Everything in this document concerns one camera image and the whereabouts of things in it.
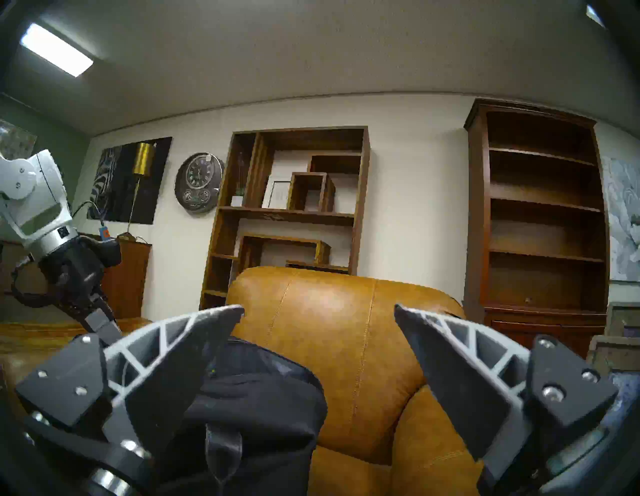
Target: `wooden side table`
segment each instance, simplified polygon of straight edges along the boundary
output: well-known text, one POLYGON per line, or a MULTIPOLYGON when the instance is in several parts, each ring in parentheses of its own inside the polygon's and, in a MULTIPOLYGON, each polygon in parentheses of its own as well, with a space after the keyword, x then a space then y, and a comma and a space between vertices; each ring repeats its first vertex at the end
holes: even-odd
POLYGON ((117 319, 139 317, 151 245, 120 239, 122 262, 104 271, 102 290, 117 319))

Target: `wooden cabinet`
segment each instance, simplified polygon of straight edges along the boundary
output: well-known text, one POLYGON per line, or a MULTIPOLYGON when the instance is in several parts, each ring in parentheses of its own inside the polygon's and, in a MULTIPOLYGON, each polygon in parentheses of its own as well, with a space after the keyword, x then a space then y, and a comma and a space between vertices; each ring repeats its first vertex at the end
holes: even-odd
POLYGON ((122 262, 104 271, 102 290, 117 319, 139 317, 151 245, 120 239, 122 262))
POLYGON ((586 356, 604 330, 609 236, 593 125, 497 100, 476 100, 465 122, 465 312, 527 347, 545 333, 586 356))

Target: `framed picture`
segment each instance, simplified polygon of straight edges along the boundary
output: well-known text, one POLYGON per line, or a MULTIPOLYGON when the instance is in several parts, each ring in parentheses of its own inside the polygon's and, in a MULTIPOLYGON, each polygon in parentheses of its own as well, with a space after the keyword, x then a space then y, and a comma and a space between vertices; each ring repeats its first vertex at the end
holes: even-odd
POLYGON ((262 208, 285 210, 287 208, 287 202, 289 201, 290 185, 291 176, 271 176, 267 182, 267 189, 264 192, 262 208))
POLYGON ((605 336, 640 337, 640 303, 610 303, 605 336))
POLYGON ((640 163, 602 157, 614 281, 640 282, 640 163))
POLYGON ((131 221, 134 224, 153 224, 160 183, 172 139, 167 137, 145 140, 146 143, 155 145, 156 152, 151 164, 151 176, 140 180, 135 205, 133 198, 137 179, 133 175, 133 164, 139 141, 105 148, 100 155, 90 195, 90 200, 95 202, 100 212, 94 212, 94 208, 89 207, 87 218, 97 219, 100 215, 105 220, 127 222, 133 205, 131 221))
POLYGON ((587 363, 601 377, 614 372, 640 372, 640 337, 594 336, 587 363))
POLYGON ((0 154, 7 160, 31 157, 37 136, 0 119, 0 154))

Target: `ceiling light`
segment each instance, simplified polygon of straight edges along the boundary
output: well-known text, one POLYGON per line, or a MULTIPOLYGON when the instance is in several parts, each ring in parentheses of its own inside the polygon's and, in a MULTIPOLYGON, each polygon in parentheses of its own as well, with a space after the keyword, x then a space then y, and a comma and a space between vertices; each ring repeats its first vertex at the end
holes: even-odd
POLYGON ((596 11, 593 9, 591 5, 587 5, 587 17, 589 19, 594 20, 604 28, 604 24, 602 24, 602 20, 600 19, 600 17, 598 17, 598 14, 596 14, 596 11))
POLYGON ((38 24, 29 26, 20 44, 74 77, 80 76, 93 63, 89 57, 38 24))

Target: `leather chair back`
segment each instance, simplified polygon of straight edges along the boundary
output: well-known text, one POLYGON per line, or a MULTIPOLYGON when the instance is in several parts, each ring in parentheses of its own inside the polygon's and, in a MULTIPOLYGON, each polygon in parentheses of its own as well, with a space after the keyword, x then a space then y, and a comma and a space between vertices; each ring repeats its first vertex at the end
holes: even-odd
POLYGON ((244 271, 227 304, 245 316, 234 335, 309 368, 328 415, 318 444, 391 464, 394 430, 424 376, 394 320, 394 305, 464 318, 445 293, 423 286, 280 267, 244 271))

